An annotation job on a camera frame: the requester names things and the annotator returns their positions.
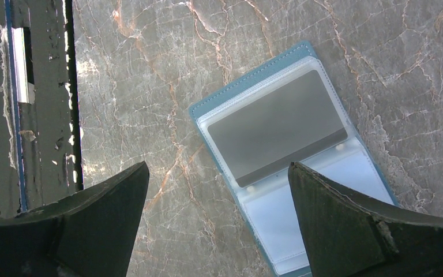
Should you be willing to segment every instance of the marble surface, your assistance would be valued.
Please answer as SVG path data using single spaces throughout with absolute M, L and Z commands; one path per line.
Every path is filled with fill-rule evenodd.
M 146 160 L 128 276 L 269 276 L 187 108 L 314 46 L 403 207 L 443 216 L 443 0 L 74 0 L 84 181 Z

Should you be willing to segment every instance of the card holder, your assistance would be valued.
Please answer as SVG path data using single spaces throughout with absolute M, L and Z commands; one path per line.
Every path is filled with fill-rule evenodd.
M 291 162 L 394 203 L 308 42 L 194 104 L 190 114 L 277 276 L 310 272 L 287 178 Z

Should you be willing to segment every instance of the blue strip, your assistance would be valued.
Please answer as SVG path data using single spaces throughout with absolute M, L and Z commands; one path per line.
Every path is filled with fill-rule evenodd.
M 21 135 L 19 131 L 20 127 L 20 113 L 18 106 L 18 95 L 16 86 L 16 74 L 14 68 L 14 47 L 13 47 L 13 26 L 11 24 L 11 4 L 9 0 L 4 0 L 5 10 L 6 10 L 6 26 L 7 26 L 7 39 L 9 44 L 9 66 L 11 72 L 11 84 L 13 87 L 13 119 L 14 119 L 14 136 L 16 137 L 16 159 L 18 163 L 18 176 L 20 183 L 20 199 L 21 199 L 21 212 L 28 210 L 28 203 L 26 200 L 25 191 L 25 179 L 24 179 L 24 166 L 22 162 L 22 148 L 21 148 Z

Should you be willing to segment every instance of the marble table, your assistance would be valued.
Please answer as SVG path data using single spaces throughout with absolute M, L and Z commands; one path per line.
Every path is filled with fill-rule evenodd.
M 400 204 L 443 216 L 443 0 L 74 0 L 85 186 L 147 161 L 128 276 L 270 276 L 187 108 L 310 40 Z

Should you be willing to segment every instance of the light blue card pocket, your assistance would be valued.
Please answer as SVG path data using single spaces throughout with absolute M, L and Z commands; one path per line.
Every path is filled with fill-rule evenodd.
M 308 42 L 192 105 L 190 114 L 277 276 L 310 274 L 287 178 L 291 162 L 396 203 Z

